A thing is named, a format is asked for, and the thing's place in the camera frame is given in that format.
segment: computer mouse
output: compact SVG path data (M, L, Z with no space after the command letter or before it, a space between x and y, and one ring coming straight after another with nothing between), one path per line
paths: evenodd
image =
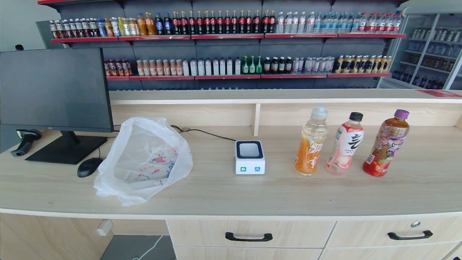
M83 161L77 169L77 176L83 178L92 175L98 166L103 162L101 158L90 158Z

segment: bottle cap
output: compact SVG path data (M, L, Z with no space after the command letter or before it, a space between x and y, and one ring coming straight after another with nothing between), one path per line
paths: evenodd
M350 120L353 120L353 121L356 121L356 122L361 122L363 120L363 114L361 114L359 112L351 112Z
M403 109L397 109L394 116L397 118L406 119L409 116L409 111L406 111Z
M327 109L324 105L319 105L311 111L311 118L325 120L327 118Z

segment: white cable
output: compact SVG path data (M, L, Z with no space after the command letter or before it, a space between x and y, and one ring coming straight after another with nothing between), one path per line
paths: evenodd
M165 235L166 233L167 233L167 230L164 231L164 233L160 236L160 238L157 239L157 241L154 243L154 246L152 246L152 248L150 248L149 250L147 250L146 253L144 253L144 254L143 254L142 256L140 256L140 257L135 257L135 258L133 258L132 260L141 260L145 255L147 255L147 253L149 253L151 250L153 250L153 249L156 247L157 243L159 243L159 241L162 239L162 237L164 237L164 235Z

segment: gray shelf wall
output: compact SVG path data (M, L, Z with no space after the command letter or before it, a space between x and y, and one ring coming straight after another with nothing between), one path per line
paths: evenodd
M379 12L395 13L401 1L163 1L163 0L131 0L123 2L123 9L115 2L96 2L63 5L60 7L62 19L74 18L105 18L105 17L136 17L138 12L156 12L164 17L173 11L197 11L202 15L218 10L225 15L226 10L250 10L252 16L255 10L260 15L265 10L278 12L298 11L309 14L315 12ZM137 74L136 60L150 59L199 59L231 57L233 60L244 55L319 57L340 55L381 55L387 39L381 38L264 38L264 39L210 39L210 40L160 40L119 42L88 42L73 43L72 48L101 47L105 59L128 59ZM262 88L375 88L373 78L321 78L321 79L256 79L256 80L131 80L108 81L109 90L156 90L156 89L262 89Z

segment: black bottle cap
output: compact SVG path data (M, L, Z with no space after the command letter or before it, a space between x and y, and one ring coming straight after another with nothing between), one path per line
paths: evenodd
M353 120L353 121L356 121L356 122L361 122L363 120L363 114L361 114L359 112L351 112L350 120Z

